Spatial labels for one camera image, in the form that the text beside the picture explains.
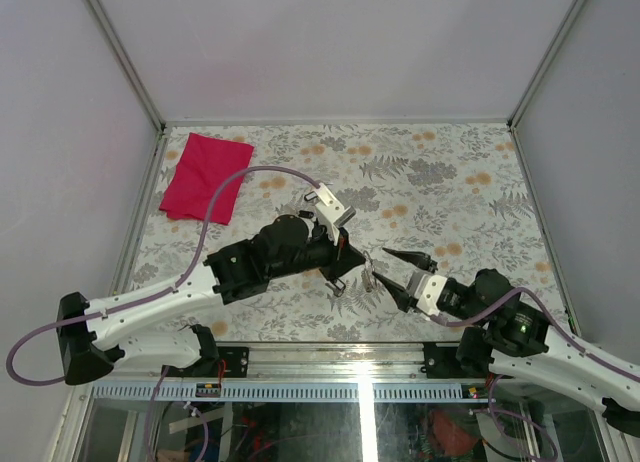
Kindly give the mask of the large silver keyring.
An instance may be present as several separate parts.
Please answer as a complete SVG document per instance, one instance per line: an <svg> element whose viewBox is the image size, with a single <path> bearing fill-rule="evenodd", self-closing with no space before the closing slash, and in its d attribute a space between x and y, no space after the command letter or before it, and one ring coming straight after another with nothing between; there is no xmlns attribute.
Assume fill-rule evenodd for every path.
<svg viewBox="0 0 640 462"><path fill-rule="evenodd" d="M374 264L371 255L367 252L363 252L365 263L362 270L362 284L367 293L371 293L376 290L377 280L374 276Z"/></svg>

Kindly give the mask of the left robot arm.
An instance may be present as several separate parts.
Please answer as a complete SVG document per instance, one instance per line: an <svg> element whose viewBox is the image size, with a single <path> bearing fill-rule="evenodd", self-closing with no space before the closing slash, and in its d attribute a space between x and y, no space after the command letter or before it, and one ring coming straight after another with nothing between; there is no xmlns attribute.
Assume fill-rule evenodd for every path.
<svg viewBox="0 0 640 462"><path fill-rule="evenodd" d="M62 325L56 330L63 380L79 386L116 369L216 377L224 360L210 328L196 323L164 333L156 325L249 299L266 292L273 280L312 270L342 292L342 276L364 263L345 229L331 237L319 223L285 215L253 238L209 254L175 280L103 299L68 294L60 301Z"/></svg>

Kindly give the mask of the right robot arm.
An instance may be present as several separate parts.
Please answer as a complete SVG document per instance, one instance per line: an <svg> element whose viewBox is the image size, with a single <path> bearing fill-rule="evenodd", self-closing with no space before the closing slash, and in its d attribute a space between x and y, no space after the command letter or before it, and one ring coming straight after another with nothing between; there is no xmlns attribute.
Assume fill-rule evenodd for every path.
<svg viewBox="0 0 640 462"><path fill-rule="evenodd" d="M393 251L415 266L407 286L375 277L405 313L463 333L454 368L472 377L504 375L572 398L614 429L639 434L639 367L571 333L534 292L514 287L495 269L465 285L437 272L421 252Z"/></svg>

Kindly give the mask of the black key tag white label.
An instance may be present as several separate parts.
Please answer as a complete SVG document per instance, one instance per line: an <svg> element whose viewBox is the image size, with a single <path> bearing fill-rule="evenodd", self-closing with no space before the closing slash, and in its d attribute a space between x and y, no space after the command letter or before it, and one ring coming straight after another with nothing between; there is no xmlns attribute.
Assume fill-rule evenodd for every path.
<svg viewBox="0 0 640 462"><path fill-rule="evenodd" d="M340 279L334 279L334 280L328 280L326 282L326 286L329 287L332 291L333 290L345 290L346 289L346 284Z"/></svg>

